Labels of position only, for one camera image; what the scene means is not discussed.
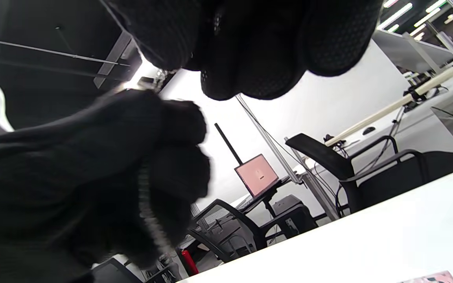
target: white wall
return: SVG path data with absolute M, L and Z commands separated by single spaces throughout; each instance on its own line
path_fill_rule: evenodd
M 272 136 L 284 145 L 284 137 L 303 132 L 317 140 L 325 134 L 336 135 L 366 118 L 375 111 L 401 98 L 408 82 L 396 67 L 371 42 L 358 65 L 340 77 L 318 77 L 307 72 L 286 95 L 272 101 L 245 97 L 259 122 Z M 236 99 L 214 101 L 207 98 L 200 87 L 200 73 L 181 71 L 164 90 L 168 99 L 192 100 L 205 115 L 208 135 L 203 150 L 212 160 L 212 181 L 209 195 L 198 202 L 204 208 L 214 199 L 232 202 L 247 193 L 234 168 L 238 163 L 214 128 L 218 123 L 243 161 L 263 154 L 279 177 L 286 172 L 275 155 L 259 135 L 247 114 Z M 296 165 L 284 153 L 291 166 Z M 302 186 L 288 184 L 279 189 L 273 201 L 293 194 L 301 199 L 312 215 L 324 211 L 311 192 Z M 250 213 L 259 224 L 268 220 L 268 213 L 259 206 Z

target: mesh chair back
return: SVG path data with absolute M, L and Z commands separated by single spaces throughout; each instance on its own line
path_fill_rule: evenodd
M 219 199 L 194 217 L 189 233 L 224 262 L 257 251 L 260 241 L 258 226 Z

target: white desk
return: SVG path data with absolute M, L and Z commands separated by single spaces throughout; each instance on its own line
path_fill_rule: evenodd
M 449 89 L 448 92 L 442 93 L 415 108 L 414 110 L 404 114 L 403 119 L 396 135 L 396 142 L 398 144 L 399 150 L 404 149 L 414 149 L 420 152 L 428 151 L 447 151 L 453 152 L 453 136 L 448 131 L 448 129 L 442 124 L 438 117 L 433 113 L 431 107 L 442 104 L 450 104 L 453 102 L 453 78 L 449 79 L 442 84 Z M 371 134 L 363 136 L 363 130 L 355 132 L 350 136 L 347 136 L 345 139 L 348 141 L 350 146 L 347 146 L 346 143 L 345 150 L 347 153 L 352 154 L 359 149 L 365 147 L 366 145 L 372 143 L 374 140 L 389 134 L 389 131 L 392 127 L 392 120 L 394 120 L 398 114 L 399 110 L 393 111 L 392 113 L 386 115 L 385 117 L 377 120 L 376 122 L 370 124 L 369 127 L 375 127 L 376 130 Z M 375 159 L 383 147 L 384 143 L 380 143 L 376 147 L 373 147 L 366 153 L 355 158 L 353 160 L 354 168 L 357 170 L 363 168 L 371 160 Z M 383 157 L 379 160 L 380 162 L 384 159 L 392 156 L 394 152 L 392 147 L 389 146 L 386 150 Z M 313 169 L 315 161 L 312 159 L 306 159 L 306 164 L 309 168 Z M 304 169 L 301 165 L 293 168 L 298 173 L 304 172 Z M 316 165 L 316 172 L 329 184 L 333 191 L 336 191 L 338 188 L 338 179 L 335 178 L 331 173 L 326 171 L 319 164 Z M 329 197 L 334 200 L 334 197 L 331 193 L 328 194 Z M 344 190 L 340 191 L 339 194 L 340 204 L 344 205 L 347 203 L 347 197 Z
M 182 283 L 398 283 L 453 275 L 453 174 Z

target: computer mouse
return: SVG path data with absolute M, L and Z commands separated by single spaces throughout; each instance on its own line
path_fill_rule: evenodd
M 363 136 L 366 136 L 367 134 L 370 134 L 371 132 L 375 131 L 375 127 L 367 127 L 364 131 L 363 131 Z

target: black pole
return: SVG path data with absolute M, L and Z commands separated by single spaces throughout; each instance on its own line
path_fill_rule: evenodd
M 221 130 L 221 128 L 219 127 L 218 123 L 214 123 L 214 126 L 216 127 L 216 129 L 218 130 L 219 134 L 221 135 L 221 137 L 223 138 L 223 140 L 225 141 L 226 143 L 226 146 L 228 147 L 228 149 L 230 149 L 230 152 L 232 152 L 232 154 L 234 155 L 235 159 L 237 160 L 237 162 L 239 163 L 239 165 L 242 165 L 242 160 L 241 158 L 239 157 L 239 155 L 235 152 L 234 148 L 232 147 L 232 145 L 230 144 L 230 142 L 228 141 L 227 137 L 225 136 L 225 134 L 223 134 L 223 131 Z

